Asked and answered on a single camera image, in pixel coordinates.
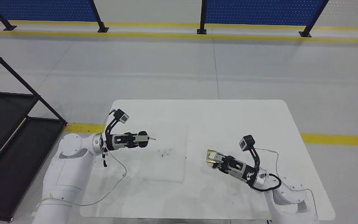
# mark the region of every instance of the yellow line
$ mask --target yellow line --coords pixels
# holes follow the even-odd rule
[[[39,25],[80,25],[98,26],[97,22],[71,22],[71,21],[27,21],[9,20],[11,24],[39,24]],[[197,27],[199,23],[167,23],[167,22],[105,22],[106,26],[164,26],[164,27]],[[247,24],[205,24],[206,28],[241,28],[241,29],[283,29],[283,30],[303,30],[305,26],[284,26],[284,25],[247,25]],[[314,26],[313,30],[338,30],[338,31],[358,31],[358,27],[346,26]]]
[[[301,133],[301,137],[304,143],[345,144],[349,146],[358,146],[358,136],[342,134]]]
[[[89,123],[70,123],[65,127],[65,132],[82,132],[82,133],[100,133],[102,132],[102,124]],[[313,144],[342,144],[349,146],[358,146],[358,136],[350,136],[343,134],[317,134],[317,133],[301,133],[304,143]]]
[[[100,133],[102,124],[70,123],[65,127],[64,132]]]
[[[227,34],[180,34],[163,32],[81,32],[81,31],[0,31],[0,35],[39,35],[39,36],[107,36],[133,38],[202,38],[202,39],[233,39],[233,40],[276,40],[276,41],[315,41],[358,43],[358,38],[301,38],[300,36],[261,36],[261,35],[227,35]]]

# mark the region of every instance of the black metal rack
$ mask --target black metal rack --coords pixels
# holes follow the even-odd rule
[[[2,58],[0,64],[32,93],[0,92],[0,220],[12,222],[17,206],[68,123]],[[29,117],[38,101],[58,119]]]

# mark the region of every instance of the white cable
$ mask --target white cable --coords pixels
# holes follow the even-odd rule
[[[125,173],[123,174],[123,177],[114,185],[114,187],[113,187],[105,196],[103,196],[100,200],[98,200],[98,201],[96,201],[96,202],[93,202],[93,203],[91,203],[91,204],[76,204],[76,203],[69,202],[69,201],[67,201],[67,200],[58,199],[58,198],[44,198],[44,199],[41,200],[41,202],[39,203],[39,205],[40,205],[43,201],[45,201],[45,200],[58,200],[58,201],[61,201],[61,202],[66,202],[66,203],[74,204],[75,206],[81,206],[81,207],[92,206],[92,205],[94,205],[94,204],[97,204],[97,203],[101,202],[103,199],[105,199],[105,198],[116,188],[116,186],[119,184],[119,182],[121,182],[121,180],[123,180],[123,178],[125,178],[125,177],[127,176],[127,168],[126,168],[119,160],[117,160],[117,158],[114,157],[111,153],[110,153],[110,155],[111,155],[117,162],[119,162],[119,164],[121,164],[121,165],[123,166],[123,168],[125,169]]]
[[[312,195],[312,198],[313,198],[313,203],[314,203],[314,210],[315,210],[315,215],[317,216],[317,218],[318,218],[318,213],[317,213],[317,206],[316,206],[316,204],[315,204],[315,199],[314,199],[314,195],[313,195],[313,191],[311,190],[311,189],[309,189],[309,188],[305,188],[305,189],[302,189],[302,190],[292,190],[287,184],[285,184],[285,182],[282,180],[282,178],[280,177],[280,175],[279,175],[279,172],[278,172],[278,170],[277,170],[277,163],[278,163],[278,161],[279,161],[279,153],[278,152],[276,152],[276,151],[273,151],[273,150],[267,150],[267,149],[265,149],[265,148],[255,148],[256,150],[263,150],[263,151],[267,151],[267,152],[273,152],[273,153],[275,153],[275,154],[277,154],[277,158],[276,158],[276,174],[277,174],[277,176],[281,179],[281,182],[288,188],[288,189],[290,189],[292,192],[303,192],[303,191],[305,191],[305,190],[309,190],[310,192],[311,192],[311,195]]]
[[[103,126],[105,125],[108,117],[110,116],[110,114],[106,117],[104,123],[103,123]],[[41,203],[45,200],[58,200],[60,202],[66,202],[66,203],[69,203],[69,204],[73,204],[75,206],[81,206],[81,207],[85,207],[85,206],[92,206],[94,204],[97,204],[99,202],[101,202],[103,199],[105,199],[115,188],[116,186],[119,184],[119,182],[121,182],[123,180],[123,178],[125,178],[127,176],[127,168],[116,158],[114,157],[114,155],[112,155],[112,153],[110,151],[108,151],[108,153],[120,164],[123,166],[124,170],[125,170],[125,173],[123,174],[122,178],[114,185],[114,187],[105,195],[103,196],[100,200],[94,202],[94,203],[91,203],[91,204],[76,204],[76,203],[73,203],[73,202],[69,202],[68,200],[62,200],[62,199],[58,199],[58,198],[44,198],[41,200],[41,202],[37,205],[36,209],[35,209],[35,212],[37,212],[37,209],[39,208],[39,206],[41,205]]]

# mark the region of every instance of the small dark object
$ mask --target small dark object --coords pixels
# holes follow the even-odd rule
[[[4,24],[5,29],[4,31],[11,31],[13,29],[16,28],[16,26],[13,26],[9,23],[9,21],[5,20],[1,15],[0,15],[0,21]]]
[[[89,3],[91,4],[93,13],[95,14],[96,20],[98,25],[100,26],[100,29],[98,30],[98,32],[107,32],[108,31],[108,27],[105,27],[105,24],[101,21],[100,15],[98,14],[95,2],[93,0],[89,0]]]
[[[208,0],[202,0],[201,3],[201,16],[200,16],[200,29],[196,30],[197,34],[206,34],[205,26],[205,18],[206,18],[206,5]]]
[[[311,23],[306,26],[306,28],[303,31],[299,31],[298,33],[301,35],[301,37],[303,38],[311,38],[312,36],[309,34],[309,32],[311,31],[312,27],[314,26],[314,24],[317,22],[319,16],[321,15],[321,13],[323,12],[324,8],[326,7],[328,3],[328,0],[324,0],[322,5],[319,7],[317,13],[314,15]]]

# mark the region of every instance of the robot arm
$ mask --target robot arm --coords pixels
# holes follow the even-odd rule
[[[67,134],[59,143],[44,177],[43,194],[33,224],[66,224],[69,214],[81,191],[86,189],[95,157],[102,155],[106,167],[106,153],[119,148],[146,147],[151,138],[145,131],[138,134],[111,134],[117,122],[125,123],[129,117],[121,110],[113,110],[114,119],[107,127],[103,140],[101,133],[88,138]]]
[[[253,146],[254,144],[255,141],[252,136],[245,136],[239,142],[242,151],[250,151],[255,161],[254,167],[214,150],[208,150],[206,163],[213,169],[218,169],[241,180],[250,188],[264,192],[273,224],[318,224],[316,213],[305,202],[303,186],[295,184],[286,177],[284,178],[285,183],[282,184],[278,176],[268,174],[260,168],[260,158]],[[282,212],[277,207],[277,205],[290,204],[298,205],[296,213]]]

